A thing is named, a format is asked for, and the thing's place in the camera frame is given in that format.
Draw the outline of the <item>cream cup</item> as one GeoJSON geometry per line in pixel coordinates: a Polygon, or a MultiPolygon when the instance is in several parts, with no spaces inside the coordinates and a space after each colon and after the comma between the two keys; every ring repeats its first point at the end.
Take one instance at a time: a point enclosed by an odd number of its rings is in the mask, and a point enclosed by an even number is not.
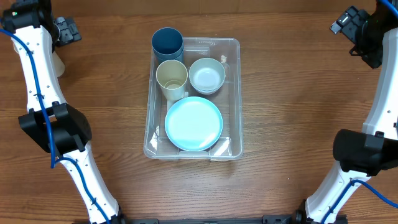
{"type": "Polygon", "coordinates": [[[158,66],[155,75],[167,100],[178,101],[184,97],[188,71],[182,62],[166,60],[158,66]]]}
{"type": "MultiPolygon", "coordinates": [[[[19,50],[17,47],[18,47],[18,45],[13,43],[14,51],[17,54],[19,54],[23,50],[22,49],[19,50]]],[[[62,62],[62,60],[60,59],[60,57],[58,56],[58,54],[56,52],[52,53],[52,58],[53,58],[53,65],[55,68],[56,76],[57,76],[57,78],[59,78],[65,72],[65,64],[62,62]]]]}

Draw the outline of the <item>blue cup top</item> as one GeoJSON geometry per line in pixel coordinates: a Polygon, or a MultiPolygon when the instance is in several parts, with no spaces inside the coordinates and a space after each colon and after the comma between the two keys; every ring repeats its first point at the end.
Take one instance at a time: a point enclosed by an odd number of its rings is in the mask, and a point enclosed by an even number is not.
{"type": "Polygon", "coordinates": [[[183,50],[183,35],[177,29],[164,27],[154,33],[151,44],[157,55],[178,56],[183,50]]]}

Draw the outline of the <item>blue cup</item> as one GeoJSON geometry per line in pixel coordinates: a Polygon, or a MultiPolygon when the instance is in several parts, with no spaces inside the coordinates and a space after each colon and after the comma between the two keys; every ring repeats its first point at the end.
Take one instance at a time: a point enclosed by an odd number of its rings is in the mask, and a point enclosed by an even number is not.
{"type": "Polygon", "coordinates": [[[166,60],[177,60],[179,62],[183,63],[183,51],[175,52],[174,54],[161,54],[155,50],[153,50],[153,53],[155,54],[155,57],[158,61],[158,64],[161,64],[162,62],[166,60]]]}
{"type": "Polygon", "coordinates": [[[164,27],[154,33],[151,44],[157,55],[178,56],[183,50],[183,35],[177,29],[164,27]]]}

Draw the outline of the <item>grey bowl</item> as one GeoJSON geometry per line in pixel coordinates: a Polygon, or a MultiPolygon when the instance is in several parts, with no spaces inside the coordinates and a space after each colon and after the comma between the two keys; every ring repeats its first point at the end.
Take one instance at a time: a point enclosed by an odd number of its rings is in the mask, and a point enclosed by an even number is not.
{"type": "Polygon", "coordinates": [[[188,76],[191,84],[210,90],[224,83],[226,72],[219,61],[213,58],[201,58],[192,64],[188,76]]]}

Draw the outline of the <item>light blue plate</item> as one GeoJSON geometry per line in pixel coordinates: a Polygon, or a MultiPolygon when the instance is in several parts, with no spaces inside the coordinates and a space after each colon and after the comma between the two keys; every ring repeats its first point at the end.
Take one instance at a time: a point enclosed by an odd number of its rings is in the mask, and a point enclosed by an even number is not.
{"type": "Polygon", "coordinates": [[[188,152],[204,151],[219,140],[223,118],[206,98],[189,96],[174,103],[165,116],[165,133],[171,143],[188,152]]]}

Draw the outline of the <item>light blue bowl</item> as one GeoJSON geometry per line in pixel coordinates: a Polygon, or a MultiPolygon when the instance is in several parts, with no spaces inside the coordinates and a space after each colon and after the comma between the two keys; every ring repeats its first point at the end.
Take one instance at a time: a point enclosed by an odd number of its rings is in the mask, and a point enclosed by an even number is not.
{"type": "Polygon", "coordinates": [[[191,84],[191,86],[194,90],[196,90],[198,93],[200,93],[202,95],[212,95],[212,94],[216,93],[223,85],[219,85],[216,88],[210,89],[210,90],[201,89],[201,88],[195,86],[194,84],[191,84]]]}

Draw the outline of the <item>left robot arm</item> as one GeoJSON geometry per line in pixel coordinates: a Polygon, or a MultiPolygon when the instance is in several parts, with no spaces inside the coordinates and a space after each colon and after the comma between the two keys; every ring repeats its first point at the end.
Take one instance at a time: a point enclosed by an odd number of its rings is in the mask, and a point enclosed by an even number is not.
{"type": "Polygon", "coordinates": [[[95,163],[89,122],[67,103],[58,82],[65,66],[56,47],[81,40],[74,20],[54,18],[49,0],[19,0],[3,11],[1,26],[1,32],[11,38],[24,72],[27,114],[18,118],[21,129],[50,154],[51,168],[57,164],[66,168],[90,223],[127,223],[95,163]]]}

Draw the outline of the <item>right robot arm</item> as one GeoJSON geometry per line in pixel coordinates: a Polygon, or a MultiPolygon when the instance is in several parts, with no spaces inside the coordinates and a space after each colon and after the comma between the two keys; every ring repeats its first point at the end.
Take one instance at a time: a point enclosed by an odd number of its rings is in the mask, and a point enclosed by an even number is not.
{"type": "Polygon", "coordinates": [[[350,6],[330,29],[353,43],[350,55],[361,57],[371,68],[380,68],[381,73],[362,130],[338,131],[332,168],[315,193],[293,213],[291,223],[347,223],[338,213],[362,185],[397,207],[368,184],[380,171],[397,167],[397,1],[378,0],[373,14],[350,6]]]}

